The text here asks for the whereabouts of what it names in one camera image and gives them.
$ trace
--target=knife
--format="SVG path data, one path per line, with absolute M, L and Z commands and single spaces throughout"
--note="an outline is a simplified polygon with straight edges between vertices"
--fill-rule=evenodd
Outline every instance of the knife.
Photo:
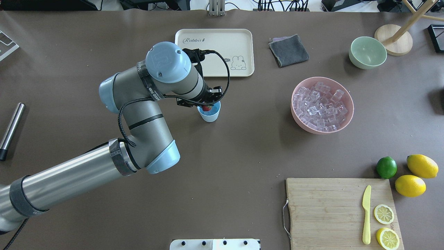
M 362 231 L 362 242 L 366 245 L 370 244 L 370 193 L 372 186 L 365 188 L 364 197 L 362 198 L 362 207 L 365 210 L 364 229 Z

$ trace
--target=wooden rod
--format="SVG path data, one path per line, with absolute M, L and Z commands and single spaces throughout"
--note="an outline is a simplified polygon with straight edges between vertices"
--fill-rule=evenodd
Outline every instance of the wooden rod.
M 412 12 L 412 13 L 416 12 L 416 10 L 413 8 L 413 6 L 407 0 L 402 0 L 402 2 L 405 4 L 405 6 L 407 6 L 407 8 L 410 10 L 410 12 Z M 430 20 L 444 22 L 444 18 L 442 18 L 442 17 L 423 15 L 421 18 L 427 18 Z
M 436 2 L 437 0 L 427 0 L 421 8 L 416 11 L 413 16 L 404 24 L 392 37 L 388 39 L 389 43 L 394 43 L 401 38 L 404 33 L 410 29 L 412 25 L 414 25 L 423 15 L 426 13 Z

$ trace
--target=brown tabletop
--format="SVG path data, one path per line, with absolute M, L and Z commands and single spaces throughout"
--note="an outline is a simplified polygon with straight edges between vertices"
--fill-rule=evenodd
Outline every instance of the brown tabletop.
M 18 102 L 26 110 L 0 162 L 0 183 L 35 174 L 120 137 L 117 116 L 99 84 L 145 58 L 152 45 L 174 41 L 182 28 L 245 28 L 253 34 L 255 72 L 232 78 L 219 118 L 162 100 L 181 159 L 171 169 L 110 182 L 31 218 L 10 249 L 168 249 L 182 238 L 258 238 L 262 249 L 289 249 L 282 227 L 288 177 L 377 178 L 391 156 L 395 177 L 410 174 L 406 157 L 420 153 L 444 165 L 443 55 L 422 19 L 409 30 L 413 49 L 372 70 L 348 59 L 350 43 L 408 13 L 265 13 L 229 11 L 0 12 L 0 30 L 20 48 L 0 62 L 0 128 Z M 279 68 L 269 38 L 299 34 L 310 59 Z M 313 76 L 343 84 L 355 104 L 344 130 L 314 135 L 290 113 L 297 83 Z M 210 86 L 224 78 L 207 78 Z M 390 180 L 392 186 L 396 178 Z M 427 191 L 406 198 L 392 189 L 406 249 L 442 249 L 442 173 Z M 6 245 L 13 232 L 0 236 Z

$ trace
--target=gray folded cloth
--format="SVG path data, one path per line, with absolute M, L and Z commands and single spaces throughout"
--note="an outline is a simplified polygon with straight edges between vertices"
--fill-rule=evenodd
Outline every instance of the gray folded cloth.
M 304 62 L 310 58 L 297 34 L 273 38 L 273 41 L 268 45 L 280 67 Z

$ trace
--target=lemon slice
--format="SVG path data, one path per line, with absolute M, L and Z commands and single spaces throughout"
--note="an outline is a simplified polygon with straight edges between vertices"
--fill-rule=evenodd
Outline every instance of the lemon slice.
M 376 239 L 379 245 L 386 250 L 395 250 L 399 247 L 399 237 L 395 231 L 383 227 L 376 232 Z
M 395 214 L 393 213 L 393 210 L 387 205 L 377 205 L 374 212 L 376 220 L 384 225 L 392 223 L 395 219 Z

